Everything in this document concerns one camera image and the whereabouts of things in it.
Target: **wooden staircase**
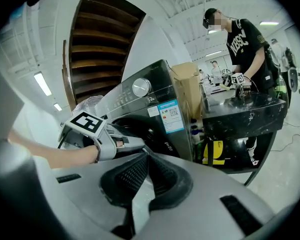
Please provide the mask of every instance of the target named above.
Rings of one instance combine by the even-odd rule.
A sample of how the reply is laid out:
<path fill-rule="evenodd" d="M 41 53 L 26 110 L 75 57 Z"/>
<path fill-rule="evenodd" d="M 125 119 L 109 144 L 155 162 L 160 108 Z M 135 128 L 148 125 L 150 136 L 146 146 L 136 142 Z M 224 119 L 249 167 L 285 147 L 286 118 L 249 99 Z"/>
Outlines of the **wooden staircase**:
<path fill-rule="evenodd" d="M 73 103 L 106 95 L 121 82 L 144 17 L 142 10 L 126 0 L 80 0 L 69 45 Z"/>

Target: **ceiling light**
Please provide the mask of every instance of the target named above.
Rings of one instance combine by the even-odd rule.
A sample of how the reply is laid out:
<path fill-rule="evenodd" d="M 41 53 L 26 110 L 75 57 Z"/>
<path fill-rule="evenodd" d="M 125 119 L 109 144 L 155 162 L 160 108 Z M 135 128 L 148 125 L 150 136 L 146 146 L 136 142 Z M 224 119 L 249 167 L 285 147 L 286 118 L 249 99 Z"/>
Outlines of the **ceiling light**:
<path fill-rule="evenodd" d="M 50 96 L 52 95 L 45 79 L 44 76 L 42 75 L 41 72 L 38 72 L 34 75 L 34 79 L 36 80 L 36 82 L 39 84 L 39 86 L 41 87 L 42 91 L 45 93 L 45 95 Z"/>
<path fill-rule="evenodd" d="M 61 110 L 62 110 L 62 108 L 59 106 L 58 103 L 55 103 L 55 104 L 53 104 L 53 105 L 55 106 L 55 108 L 56 108 L 58 111 L 61 111 Z"/>
<path fill-rule="evenodd" d="M 218 31 L 220 31 L 220 30 L 221 30 L 221 29 L 219 29 L 219 30 L 211 29 L 211 30 L 208 31 L 208 34 L 212 34 L 212 33 L 218 32 Z"/>
<path fill-rule="evenodd" d="M 213 53 L 209 53 L 205 57 L 210 56 L 210 55 L 214 55 L 214 54 L 218 54 L 218 53 L 221 53 L 221 52 L 222 52 L 222 50 L 219 50 L 219 51 L 216 51 L 216 52 L 213 52 Z"/>
<path fill-rule="evenodd" d="M 274 22 L 274 21 L 261 21 L 260 26 L 276 26 L 278 25 L 279 22 Z"/>

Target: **washing machine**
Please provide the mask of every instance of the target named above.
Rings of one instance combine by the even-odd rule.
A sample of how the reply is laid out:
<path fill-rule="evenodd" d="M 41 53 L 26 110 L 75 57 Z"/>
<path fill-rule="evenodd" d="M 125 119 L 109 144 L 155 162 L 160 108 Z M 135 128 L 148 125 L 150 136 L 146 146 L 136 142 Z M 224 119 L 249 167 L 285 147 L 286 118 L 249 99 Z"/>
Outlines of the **washing machine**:
<path fill-rule="evenodd" d="M 171 70 L 165 60 L 141 69 L 111 90 L 95 112 L 142 138 L 154 152 L 193 161 L 189 108 Z"/>

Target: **black t-shirt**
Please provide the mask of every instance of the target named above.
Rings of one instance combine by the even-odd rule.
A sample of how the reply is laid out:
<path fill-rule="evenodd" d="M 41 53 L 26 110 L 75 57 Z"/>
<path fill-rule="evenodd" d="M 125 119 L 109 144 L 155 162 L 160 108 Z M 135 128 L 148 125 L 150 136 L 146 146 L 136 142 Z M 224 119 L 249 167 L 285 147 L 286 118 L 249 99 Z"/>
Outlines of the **black t-shirt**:
<path fill-rule="evenodd" d="M 260 31 L 247 19 L 237 19 L 232 21 L 232 32 L 228 33 L 226 42 L 233 65 L 241 66 L 241 73 L 244 74 L 251 66 L 256 52 L 264 47 L 269 47 L 268 42 Z M 260 69 L 252 77 L 253 82 L 259 91 L 266 90 L 274 86 L 272 73 L 264 60 Z"/>

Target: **washing machine door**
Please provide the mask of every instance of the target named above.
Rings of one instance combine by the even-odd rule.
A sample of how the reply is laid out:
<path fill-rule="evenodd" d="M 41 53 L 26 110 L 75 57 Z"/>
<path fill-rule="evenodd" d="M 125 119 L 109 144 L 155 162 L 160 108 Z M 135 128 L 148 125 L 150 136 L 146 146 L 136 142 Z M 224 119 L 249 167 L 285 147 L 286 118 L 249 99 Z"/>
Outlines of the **washing machine door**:
<path fill-rule="evenodd" d="M 180 158 L 172 143 L 150 124 L 135 118 L 119 118 L 112 124 L 124 135 L 142 138 L 153 152 Z"/>

